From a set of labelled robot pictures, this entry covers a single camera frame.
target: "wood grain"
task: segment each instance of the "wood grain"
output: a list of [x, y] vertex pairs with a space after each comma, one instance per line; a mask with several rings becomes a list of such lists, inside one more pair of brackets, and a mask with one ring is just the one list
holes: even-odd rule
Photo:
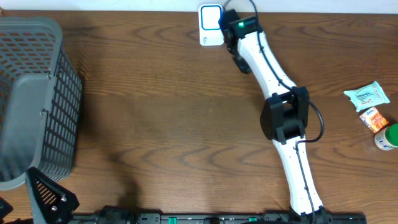
[[[196, 13], [5, 11], [55, 19], [85, 81], [76, 166], [60, 183], [77, 212], [103, 205], [165, 213], [287, 210], [289, 188], [262, 134], [264, 100], [225, 46], [201, 47]], [[261, 14], [271, 49], [322, 111], [324, 138], [308, 159], [324, 206], [398, 223], [398, 150], [373, 143], [343, 90], [377, 80], [398, 120], [398, 16]], [[319, 124], [310, 112], [308, 138]], [[1, 192], [29, 218], [25, 187]]]

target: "black cable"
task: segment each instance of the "black cable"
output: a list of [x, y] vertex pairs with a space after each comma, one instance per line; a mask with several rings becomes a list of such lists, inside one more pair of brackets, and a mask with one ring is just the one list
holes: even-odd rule
[[93, 222], [93, 223], [96, 223], [95, 221], [95, 219], [91, 219], [91, 220], [74, 220], [74, 221], [80, 221], [80, 222], [78, 222], [78, 224], [82, 224], [82, 223], [88, 223], [88, 222]]
[[224, 3], [224, 5], [223, 5], [224, 9], [226, 9], [227, 5], [228, 5], [229, 2], [231, 2], [231, 1], [232, 1], [232, 0], [227, 0], [227, 1]]
[[264, 53], [264, 47], [261, 45], [261, 41], [260, 41], [260, 25], [259, 25], [259, 14], [258, 14], [258, 11], [257, 11], [257, 7], [256, 7], [255, 3], [254, 3], [252, 0], [249, 0], [249, 1], [250, 1], [250, 3], [253, 5], [254, 13], [255, 13], [255, 15], [256, 15], [257, 41], [258, 41], [258, 44], [259, 44], [259, 47], [260, 47], [261, 54], [262, 54], [262, 56], [264, 57], [265, 61], [267, 62], [268, 67], [271, 69], [271, 71], [272, 71], [272, 73], [274, 74], [275, 78], [278, 80], [278, 82], [279, 82], [283, 87], [285, 87], [286, 89], [288, 89], [289, 91], [291, 91], [296, 97], [301, 97], [302, 99], [304, 99], [305, 101], [308, 102], [308, 104], [309, 104], [309, 105], [312, 107], [312, 109], [316, 112], [316, 114], [317, 114], [317, 116], [318, 116], [318, 118], [319, 118], [319, 121], [320, 121], [320, 126], [321, 126], [321, 128], [320, 128], [320, 132], [319, 132], [318, 137], [316, 137], [315, 139], [311, 139], [311, 140], [301, 140], [301, 141], [297, 141], [296, 144], [295, 144], [295, 147], [294, 147], [294, 149], [296, 150], [298, 162], [299, 162], [299, 164], [300, 164], [301, 173], [302, 173], [302, 175], [303, 175], [305, 190], [307, 191], [308, 199], [309, 199], [309, 201], [310, 201], [310, 205], [311, 205], [311, 209], [312, 209], [312, 224], [316, 224], [317, 220], [316, 220], [316, 217], [315, 217], [315, 209], [314, 209], [314, 207], [313, 207], [313, 202], [312, 202], [311, 194], [310, 194], [310, 191], [309, 191], [309, 189], [308, 189], [307, 180], [306, 180], [306, 178], [305, 178], [304, 169], [303, 169], [302, 161], [301, 161], [301, 158], [300, 158], [299, 144], [300, 144], [300, 143], [311, 143], [311, 142], [317, 142], [317, 141], [319, 141], [319, 139], [322, 138], [323, 132], [324, 132], [324, 130], [325, 130], [325, 122], [324, 122], [324, 120], [323, 120], [323, 118], [322, 118], [322, 114], [321, 114], [320, 110], [310, 101], [310, 99], [308, 99], [306, 96], [303, 96], [301, 93], [299, 93], [299, 92], [297, 91], [297, 88], [296, 88], [296, 87], [293, 87], [293, 88], [292, 88], [292, 87], [287, 86], [287, 85], [279, 78], [278, 74], [276, 74], [274, 68], [272, 68], [271, 63], [268, 61], [268, 58], [267, 58], [266, 54]]

